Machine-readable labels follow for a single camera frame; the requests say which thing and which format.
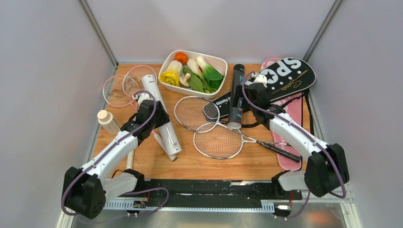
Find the black shuttlecock tube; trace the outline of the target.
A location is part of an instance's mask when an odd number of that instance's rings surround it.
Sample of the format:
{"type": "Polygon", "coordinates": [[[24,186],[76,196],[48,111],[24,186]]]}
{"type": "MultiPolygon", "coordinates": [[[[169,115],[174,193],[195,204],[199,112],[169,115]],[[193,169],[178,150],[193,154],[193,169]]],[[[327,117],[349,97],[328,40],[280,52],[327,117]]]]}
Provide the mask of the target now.
{"type": "Polygon", "coordinates": [[[245,66],[236,64],[233,67],[232,87],[230,93],[230,109],[228,116],[228,127],[233,130],[241,128],[242,120],[242,95],[240,95],[240,87],[244,80],[245,66]]]}

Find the white shuttlecock tube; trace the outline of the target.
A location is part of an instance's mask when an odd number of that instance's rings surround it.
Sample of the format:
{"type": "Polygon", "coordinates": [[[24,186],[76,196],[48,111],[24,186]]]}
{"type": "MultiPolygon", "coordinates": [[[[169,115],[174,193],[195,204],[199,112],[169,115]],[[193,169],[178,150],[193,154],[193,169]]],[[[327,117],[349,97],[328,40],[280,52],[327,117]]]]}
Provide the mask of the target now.
{"type": "Polygon", "coordinates": [[[154,75],[145,75],[142,77],[142,83],[146,91],[153,94],[157,101],[157,125],[164,148],[168,156],[176,157],[176,154],[182,151],[179,140],[173,128],[173,124],[167,113],[165,104],[154,75]]]}

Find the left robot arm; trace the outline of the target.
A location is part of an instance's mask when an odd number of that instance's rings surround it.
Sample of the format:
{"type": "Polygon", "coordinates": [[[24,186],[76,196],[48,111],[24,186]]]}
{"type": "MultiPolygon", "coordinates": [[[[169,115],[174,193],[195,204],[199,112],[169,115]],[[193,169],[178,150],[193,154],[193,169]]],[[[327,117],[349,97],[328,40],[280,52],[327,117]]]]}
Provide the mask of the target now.
{"type": "Polygon", "coordinates": [[[116,197],[145,194],[144,175],[140,172],[126,169],[115,178],[108,175],[150,136],[152,130],[169,121],[160,101],[142,101],[135,120],[126,122],[113,141],[94,159],[80,168],[70,167],[66,171],[61,199],[63,212],[94,219],[105,204],[116,197]]]}

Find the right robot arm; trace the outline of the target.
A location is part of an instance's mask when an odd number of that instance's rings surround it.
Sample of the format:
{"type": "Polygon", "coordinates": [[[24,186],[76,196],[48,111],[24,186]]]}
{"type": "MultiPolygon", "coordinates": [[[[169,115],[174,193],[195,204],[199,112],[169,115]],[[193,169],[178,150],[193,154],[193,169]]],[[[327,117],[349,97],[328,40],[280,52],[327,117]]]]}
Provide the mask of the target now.
{"type": "Polygon", "coordinates": [[[284,191],[307,190],[317,197],[331,194],[344,199],[349,172],[344,148],[328,144],[296,124],[286,111],[271,105],[263,83],[242,85],[243,98],[250,105],[259,124],[282,136],[306,160],[303,171],[285,171],[276,176],[284,191]]]}

